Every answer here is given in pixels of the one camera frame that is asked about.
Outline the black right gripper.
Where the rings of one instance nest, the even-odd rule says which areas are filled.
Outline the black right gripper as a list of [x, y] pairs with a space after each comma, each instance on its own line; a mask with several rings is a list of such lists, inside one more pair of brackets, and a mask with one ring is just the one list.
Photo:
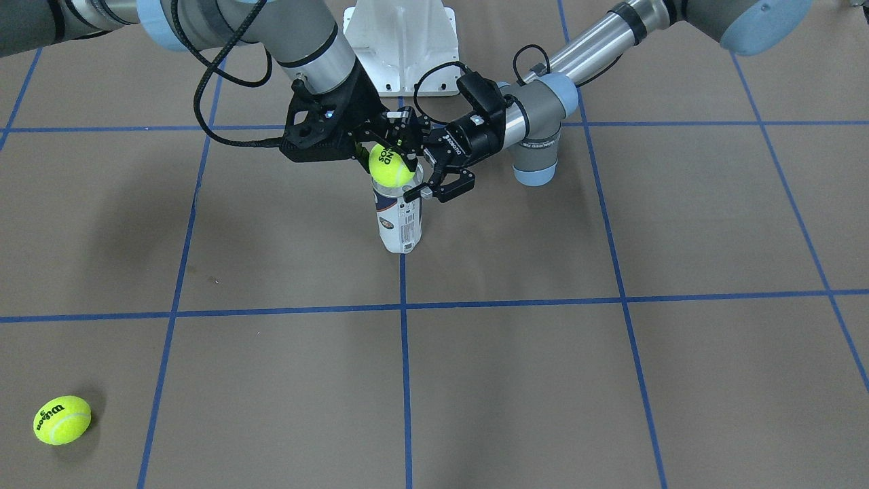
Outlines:
[[362, 65], [354, 65], [331, 92], [313, 94], [301, 78], [280, 140], [280, 152], [295, 163], [357, 159], [361, 145], [375, 142], [396, 151], [415, 173], [423, 150], [425, 121], [415, 112], [388, 112]]

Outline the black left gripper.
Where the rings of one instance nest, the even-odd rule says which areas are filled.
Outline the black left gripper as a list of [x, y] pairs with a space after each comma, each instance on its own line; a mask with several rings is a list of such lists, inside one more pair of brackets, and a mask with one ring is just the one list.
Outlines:
[[503, 113], [484, 117], [475, 113], [463, 115], [446, 126], [434, 129], [424, 142], [424, 155], [433, 168], [459, 170], [458, 179], [443, 182], [422, 181], [404, 192], [404, 201], [435, 198], [441, 203], [472, 191], [475, 174], [468, 169], [504, 149], [506, 116]]

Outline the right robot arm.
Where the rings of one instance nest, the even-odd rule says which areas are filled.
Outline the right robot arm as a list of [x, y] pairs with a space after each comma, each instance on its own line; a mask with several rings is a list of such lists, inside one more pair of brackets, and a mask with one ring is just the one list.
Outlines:
[[[389, 111], [363, 64], [322, 1], [3, 1], [2, 56], [85, 40], [138, 24], [156, 43], [205, 66], [193, 94], [202, 130], [233, 147], [277, 148], [295, 163], [356, 159], [369, 169], [364, 143], [378, 143], [417, 168], [422, 130], [410, 109]], [[202, 114], [214, 75], [254, 88], [274, 68], [291, 78], [292, 99], [280, 137], [221, 137]]]

